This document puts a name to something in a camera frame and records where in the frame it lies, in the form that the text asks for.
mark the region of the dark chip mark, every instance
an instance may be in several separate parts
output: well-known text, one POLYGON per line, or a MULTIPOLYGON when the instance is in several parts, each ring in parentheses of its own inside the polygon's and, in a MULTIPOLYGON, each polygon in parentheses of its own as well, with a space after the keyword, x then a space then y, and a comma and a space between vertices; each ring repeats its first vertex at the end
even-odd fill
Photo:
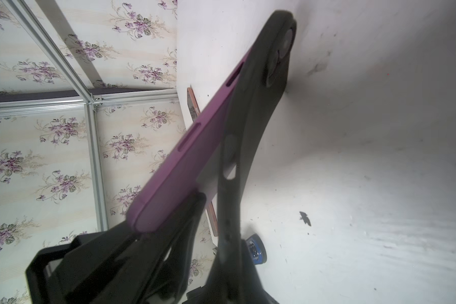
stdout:
POLYGON ((304 221, 304 224, 308 224, 311 226, 311 221, 309 220, 309 217, 307 217, 307 214, 305 212, 299 211, 300 213, 300 219, 304 221))

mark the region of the white tabletop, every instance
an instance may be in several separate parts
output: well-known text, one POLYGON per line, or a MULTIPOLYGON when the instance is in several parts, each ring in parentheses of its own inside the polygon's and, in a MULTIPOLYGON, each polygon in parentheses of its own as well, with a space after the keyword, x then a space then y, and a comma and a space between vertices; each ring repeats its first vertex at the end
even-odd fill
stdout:
POLYGON ((186 88, 206 106, 275 9, 296 43, 241 206, 263 287, 281 304, 456 303, 456 0, 179 2, 185 117, 186 88))

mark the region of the white surface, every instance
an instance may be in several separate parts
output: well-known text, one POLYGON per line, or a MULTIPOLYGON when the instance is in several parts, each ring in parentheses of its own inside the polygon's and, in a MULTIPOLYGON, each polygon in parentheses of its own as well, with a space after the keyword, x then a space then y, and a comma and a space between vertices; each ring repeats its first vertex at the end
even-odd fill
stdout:
POLYGON ((186 87, 203 108, 278 8, 298 21, 287 93, 242 202, 264 288, 281 304, 456 303, 456 0, 181 2, 185 117, 186 87))

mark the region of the white table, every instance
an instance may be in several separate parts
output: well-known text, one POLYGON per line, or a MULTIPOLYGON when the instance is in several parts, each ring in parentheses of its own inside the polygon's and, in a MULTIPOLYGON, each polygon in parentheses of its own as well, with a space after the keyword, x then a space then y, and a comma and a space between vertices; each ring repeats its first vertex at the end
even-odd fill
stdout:
POLYGON ((456 0, 179 2, 186 121, 186 88, 206 106, 275 9, 294 12, 297 40, 241 206, 264 288, 456 304, 456 0))

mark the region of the purple phone case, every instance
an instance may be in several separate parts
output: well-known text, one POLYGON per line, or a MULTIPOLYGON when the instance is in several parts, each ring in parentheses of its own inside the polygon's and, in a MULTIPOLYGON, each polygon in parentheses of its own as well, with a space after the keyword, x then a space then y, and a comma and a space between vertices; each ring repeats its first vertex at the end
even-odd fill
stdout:
MULTIPOLYGON (((134 198, 127 212, 127 222, 133 230, 144 233, 156 231, 189 194, 202 186, 196 179, 223 138, 230 94, 249 53, 250 50, 134 198)), ((214 189, 204 192, 207 202, 217 192, 216 183, 211 187, 214 189)))

